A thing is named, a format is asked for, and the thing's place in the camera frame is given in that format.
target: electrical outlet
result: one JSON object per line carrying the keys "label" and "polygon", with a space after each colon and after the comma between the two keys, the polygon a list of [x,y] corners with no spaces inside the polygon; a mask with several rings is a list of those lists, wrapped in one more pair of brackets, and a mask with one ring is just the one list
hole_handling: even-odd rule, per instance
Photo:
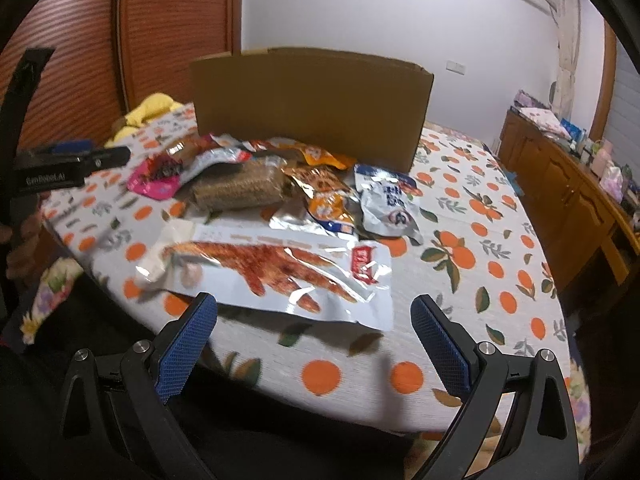
{"label": "electrical outlet", "polygon": [[455,61],[447,61],[447,70],[456,74],[465,75],[466,66]]}

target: window blind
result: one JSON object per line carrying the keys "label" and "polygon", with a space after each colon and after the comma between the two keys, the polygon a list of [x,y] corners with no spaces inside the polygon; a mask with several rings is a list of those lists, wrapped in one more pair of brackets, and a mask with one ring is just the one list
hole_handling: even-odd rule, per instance
{"label": "window blind", "polygon": [[640,181],[640,75],[620,42],[604,138],[613,143],[613,160],[628,164],[634,180]]}

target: wooden door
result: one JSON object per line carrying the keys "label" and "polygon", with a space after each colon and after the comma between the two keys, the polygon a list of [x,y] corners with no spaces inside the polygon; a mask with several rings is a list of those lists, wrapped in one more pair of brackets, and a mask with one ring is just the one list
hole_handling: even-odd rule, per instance
{"label": "wooden door", "polygon": [[189,63],[231,50],[233,35],[239,37],[233,23],[238,12],[232,3],[117,0],[117,41],[127,107],[136,107],[154,92],[191,101]]}
{"label": "wooden door", "polygon": [[558,291],[575,277],[613,226],[613,216],[599,193],[585,181],[572,188],[566,219],[548,252],[549,266]]}
{"label": "wooden door", "polygon": [[579,187],[582,180],[554,146],[547,144],[545,152],[548,165],[538,183],[540,193],[535,229],[543,247],[549,252],[551,245],[557,240],[558,231],[566,221],[572,190]]}
{"label": "wooden door", "polygon": [[507,112],[502,133],[500,134],[498,159],[500,159],[500,162],[503,163],[504,167],[509,171],[515,171],[514,164],[522,148],[522,143],[519,141],[522,141],[521,129],[523,123],[522,119],[516,116],[516,114]]}
{"label": "wooden door", "polygon": [[113,0],[40,0],[0,55],[4,97],[25,48],[53,46],[40,86],[27,111],[21,148],[62,139],[111,135],[121,114],[111,42]]}

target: metal screw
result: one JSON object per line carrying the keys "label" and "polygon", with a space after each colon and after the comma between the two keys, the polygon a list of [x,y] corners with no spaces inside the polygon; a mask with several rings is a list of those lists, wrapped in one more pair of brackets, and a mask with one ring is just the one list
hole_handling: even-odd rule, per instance
{"label": "metal screw", "polygon": [[81,348],[74,354],[74,359],[76,361],[84,361],[88,357],[89,357],[89,351],[86,348]]}
{"label": "metal screw", "polygon": [[542,357],[545,361],[553,361],[556,358],[556,355],[549,349],[543,348],[540,351],[540,357]]}
{"label": "metal screw", "polygon": [[481,351],[484,355],[493,355],[495,354],[495,346],[488,341],[482,341],[478,345],[479,351]]}
{"label": "metal screw", "polygon": [[133,351],[136,354],[143,354],[147,350],[149,350],[150,346],[151,346],[151,343],[149,341],[147,341],[146,339],[142,339],[136,343],[133,343]]}

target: yellow plush toy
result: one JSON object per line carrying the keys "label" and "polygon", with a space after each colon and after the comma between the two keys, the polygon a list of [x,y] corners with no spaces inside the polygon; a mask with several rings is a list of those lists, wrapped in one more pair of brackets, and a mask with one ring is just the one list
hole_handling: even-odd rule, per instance
{"label": "yellow plush toy", "polygon": [[140,103],[140,106],[113,123],[111,131],[114,132],[114,136],[105,146],[109,147],[116,140],[129,137],[142,126],[181,106],[181,103],[174,101],[166,94],[151,94]]}

